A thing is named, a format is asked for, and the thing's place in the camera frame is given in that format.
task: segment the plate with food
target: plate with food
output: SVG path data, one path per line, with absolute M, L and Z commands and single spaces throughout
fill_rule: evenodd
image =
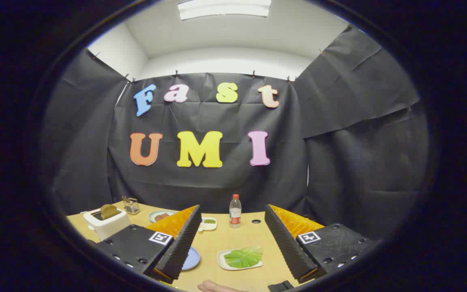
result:
M 262 266 L 262 258 L 263 248 L 254 246 L 220 251 L 217 254 L 217 263 L 225 270 L 236 271 Z
M 154 211 L 149 214 L 149 220 L 150 222 L 154 223 L 156 221 L 160 221 L 163 218 L 169 217 L 174 214 L 176 214 L 175 211 L 169 211 L 169 210 Z
M 214 230 L 217 228 L 217 219 L 212 217 L 202 217 L 198 231 Z

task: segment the foam letter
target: foam letter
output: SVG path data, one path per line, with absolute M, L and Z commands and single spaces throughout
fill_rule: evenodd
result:
M 152 91 L 156 89 L 156 85 L 151 84 L 142 91 L 135 94 L 135 99 L 137 100 L 137 116 L 141 116 L 143 113 L 150 109 L 150 105 L 147 102 L 152 101 Z
M 223 133 L 218 131 L 210 131 L 204 135 L 201 144 L 198 144 L 196 137 L 191 131 L 183 131 L 178 133 L 178 138 L 181 141 L 180 160 L 176 163 L 179 167 L 190 167 L 189 155 L 194 161 L 195 166 L 199 166 L 203 156 L 204 167 L 221 167 L 222 161 L 219 158 L 219 140 L 223 137 Z
M 131 150 L 129 156 L 131 160 L 137 165 L 151 165 L 156 161 L 158 157 L 158 144 L 163 135 L 160 133 L 151 133 L 149 134 L 150 139 L 150 152 L 148 157 L 143 157 L 141 155 L 141 141 L 145 138 L 144 133 L 132 133 L 131 134 Z
M 268 133 L 264 131 L 252 131 L 248 133 L 252 138 L 253 157 L 250 160 L 252 166 L 268 165 L 269 158 L 266 156 L 266 137 Z
M 166 101 L 176 101 L 176 102 L 184 102 L 187 100 L 187 92 L 189 92 L 189 86 L 185 84 L 176 84 L 172 85 L 169 88 L 169 92 L 167 92 L 164 96 L 164 100 Z
M 273 94 L 277 94 L 276 89 L 272 89 L 271 85 L 264 85 L 258 89 L 263 94 L 263 103 L 267 107 L 278 107 L 278 101 L 273 100 Z
M 237 85 L 235 83 L 223 82 L 217 86 L 218 94 L 215 95 L 218 102 L 234 102 L 237 100 Z

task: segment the bottle label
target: bottle label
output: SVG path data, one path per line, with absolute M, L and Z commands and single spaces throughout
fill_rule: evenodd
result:
M 241 212 L 230 212 L 230 223 L 231 224 L 241 223 Z

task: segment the white plate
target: white plate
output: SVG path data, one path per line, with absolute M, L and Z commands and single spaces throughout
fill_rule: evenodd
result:
M 154 211 L 154 212 L 151 212 L 149 214 L 150 222 L 152 222 L 152 223 L 156 222 L 156 220 L 154 220 L 154 218 L 156 218 L 156 216 L 161 215 L 163 213 L 167 213 L 167 214 L 169 214 L 169 216 L 176 214 L 175 211 L 169 211 L 169 210 Z
M 214 230 L 217 228 L 217 219 L 212 218 L 212 217 L 202 217 L 201 221 L 204 222 L 205 219 L 212 219 L 215 221 L 215 223 L 201 223 L 199 225 L 198 231 L 203 231 L 203 230 Z
M 247 268 L 232 268 L 231 266 L 229 266 L 227 263 L 226 263 L 226 260 L 225 260 L 225 255 L 229 254 L 231 251 L 236 251 L 236 249 L 231 249 L 229 251 L 220 251 L 218 254 L 217 254 L 217 263 L 219 264 L 219 266 L 221 268 L 224 268 L 225 270 L 229 270 L 229 271 L 236 271 L 236 270 L 246 270 Z M 262 266 L 263 265 L 263 260 L 260 260 L 257 264 L 255 264 L 254 266 L 249 266 L 248 268 L 257 268 L 259 266 Z

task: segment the hand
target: hand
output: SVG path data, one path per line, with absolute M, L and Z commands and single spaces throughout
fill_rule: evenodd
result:
M 203 281 L 201 284 L 198 285 L 198 289 L 202 292 L 246 292 L 235 290 L 226 286 L 217 285 L 210 280 Z

